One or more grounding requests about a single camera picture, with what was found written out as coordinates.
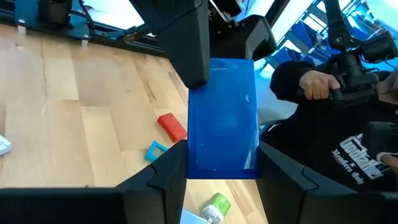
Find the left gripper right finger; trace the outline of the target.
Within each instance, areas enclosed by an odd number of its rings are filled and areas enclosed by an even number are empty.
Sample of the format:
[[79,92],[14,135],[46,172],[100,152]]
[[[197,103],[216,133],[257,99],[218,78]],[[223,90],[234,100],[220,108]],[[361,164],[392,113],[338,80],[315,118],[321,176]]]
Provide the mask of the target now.
[[339,224],[343,200],[357,194],[264,142],[257,164],[256,185],[269,224]]

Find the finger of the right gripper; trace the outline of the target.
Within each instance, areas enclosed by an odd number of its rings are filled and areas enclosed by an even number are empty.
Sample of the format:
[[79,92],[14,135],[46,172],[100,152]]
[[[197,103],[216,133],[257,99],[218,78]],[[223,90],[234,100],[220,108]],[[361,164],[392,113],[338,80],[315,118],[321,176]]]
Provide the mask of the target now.
[[257,61],[276,51],[276,41],[264,16],[251,15],[213,31],[214,58]]
[[208,81],[208,0],[129,0],[189,89]]

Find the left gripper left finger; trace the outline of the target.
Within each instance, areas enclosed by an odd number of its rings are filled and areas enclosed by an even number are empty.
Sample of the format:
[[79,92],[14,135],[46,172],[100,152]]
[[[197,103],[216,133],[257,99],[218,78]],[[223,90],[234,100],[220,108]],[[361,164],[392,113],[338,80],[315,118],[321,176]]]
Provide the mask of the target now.
[[124,190],[127,224],[180,224],[187,186],[187,142],[117,185]]

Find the teal digital clock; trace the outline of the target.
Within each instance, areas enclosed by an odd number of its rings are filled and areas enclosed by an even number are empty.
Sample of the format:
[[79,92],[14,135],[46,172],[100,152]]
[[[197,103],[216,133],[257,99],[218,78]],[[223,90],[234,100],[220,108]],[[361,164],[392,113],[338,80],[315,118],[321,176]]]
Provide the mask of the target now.
[[154,162],[158,157],[160,157],[167,150],[168,150],[167,147],[161,145],[157,141],[153,141],[153,143],[150,145],[150,148],[148,148],[148,150],[144,156],[144,159],[148,162]]

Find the small green plug adapter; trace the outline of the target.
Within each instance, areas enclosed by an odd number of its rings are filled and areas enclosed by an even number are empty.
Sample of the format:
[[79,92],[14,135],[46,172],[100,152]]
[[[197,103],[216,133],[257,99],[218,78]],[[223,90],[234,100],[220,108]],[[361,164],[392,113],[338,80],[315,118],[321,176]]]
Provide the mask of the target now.
[[231,202],[221,193],[215,193],[202,208],[200,215],[206,224],[222,224],[231,208]]

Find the red rectangular box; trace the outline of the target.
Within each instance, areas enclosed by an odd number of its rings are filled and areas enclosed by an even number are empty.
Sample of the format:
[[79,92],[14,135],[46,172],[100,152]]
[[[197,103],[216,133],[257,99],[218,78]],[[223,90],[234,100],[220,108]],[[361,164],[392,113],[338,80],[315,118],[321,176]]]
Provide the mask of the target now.
[[159,116],[157,122],[166,131],[172,142],[176,143],[187,137],[187,131],[172,113]]

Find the blue rectangular box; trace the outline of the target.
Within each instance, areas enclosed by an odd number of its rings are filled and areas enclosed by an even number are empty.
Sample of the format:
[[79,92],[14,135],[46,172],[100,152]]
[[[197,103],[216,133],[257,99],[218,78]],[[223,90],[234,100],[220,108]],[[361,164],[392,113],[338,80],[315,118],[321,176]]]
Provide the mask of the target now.
[[253,60],[213,58],[188,94],[189,179],[255,179],[259,123]]

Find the white digital clock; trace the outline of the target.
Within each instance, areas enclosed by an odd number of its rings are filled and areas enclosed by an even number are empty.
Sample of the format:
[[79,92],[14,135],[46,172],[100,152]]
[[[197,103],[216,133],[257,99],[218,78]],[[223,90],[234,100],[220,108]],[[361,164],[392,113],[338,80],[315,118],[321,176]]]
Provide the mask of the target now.
[[11,151],[12,144],[2,135],[0,135],[0,156]]

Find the person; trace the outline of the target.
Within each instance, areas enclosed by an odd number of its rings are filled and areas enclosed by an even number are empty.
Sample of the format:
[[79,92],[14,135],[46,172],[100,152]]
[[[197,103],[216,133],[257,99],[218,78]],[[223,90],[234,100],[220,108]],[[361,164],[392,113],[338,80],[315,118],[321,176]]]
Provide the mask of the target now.
[[363,146],[369,122],[398,124],[398,70],[381,71],[377,98],[364,104],[335,108],[327,99],[308,100],[299,86],[305,72],[332,74],[325,65],[304,61],[280,64],[270,89],[277,99],[296,103],[294,114],[261,135],[261,141],[297,162],[356,191],[398,192],[398,174],[376,160]]

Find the person's right hand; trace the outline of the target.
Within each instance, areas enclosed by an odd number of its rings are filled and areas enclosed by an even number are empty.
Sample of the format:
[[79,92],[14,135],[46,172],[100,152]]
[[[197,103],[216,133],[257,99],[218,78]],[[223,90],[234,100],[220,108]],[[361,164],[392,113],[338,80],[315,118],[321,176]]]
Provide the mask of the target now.
[[299,86],[306,99],[323,100],[329,97],[331,90],[339,89],[340,83],[333,75],[311,70],[300,78]]

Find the person's hand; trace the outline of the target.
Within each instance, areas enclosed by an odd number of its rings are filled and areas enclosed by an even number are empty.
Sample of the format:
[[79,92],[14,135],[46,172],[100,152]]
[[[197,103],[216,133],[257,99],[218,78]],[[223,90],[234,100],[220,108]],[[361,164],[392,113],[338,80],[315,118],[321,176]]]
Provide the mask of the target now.
[[329,97],[331,90],[339,89],[340,83],[333,75],[311,70],[300,78],[299,86],[306,99],[323,100]]
[[398,152],[380,152],[377,154],[376,160],[388,165],[396,174],[398,174]]

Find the person's left hand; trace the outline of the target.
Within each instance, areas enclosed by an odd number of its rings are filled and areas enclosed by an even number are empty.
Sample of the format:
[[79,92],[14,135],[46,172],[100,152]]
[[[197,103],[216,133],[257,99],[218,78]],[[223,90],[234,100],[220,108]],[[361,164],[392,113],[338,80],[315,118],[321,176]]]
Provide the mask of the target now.
[[377,154],[376,160],[388,165],[396,174],[398,174],[398,152],[380,152]]

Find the black aluminium table frame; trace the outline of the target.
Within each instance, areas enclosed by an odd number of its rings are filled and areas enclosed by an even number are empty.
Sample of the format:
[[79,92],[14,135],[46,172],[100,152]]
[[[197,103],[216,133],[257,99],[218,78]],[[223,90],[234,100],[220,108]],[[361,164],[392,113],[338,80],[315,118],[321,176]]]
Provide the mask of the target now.
[[100,22],[89,22],[86,18],[87,13],[83,12],[80,7],[73,9],[69,16],[70,23],[66,27],[56,26],[55,24],[40,21],[36,7],[23,9],[18,13],[16,11],[16,3],[10,2],[8,6],[0,4],[0,24],[18,27],[21,34],[24,34],[26,30],[32,30],[57,37],[80,40],[82,45],[92,42],[117,49],[159,57],[165,56],[153,37],[145,36],[125,42],[119,36],[119,34],[123,33],[123,30]]

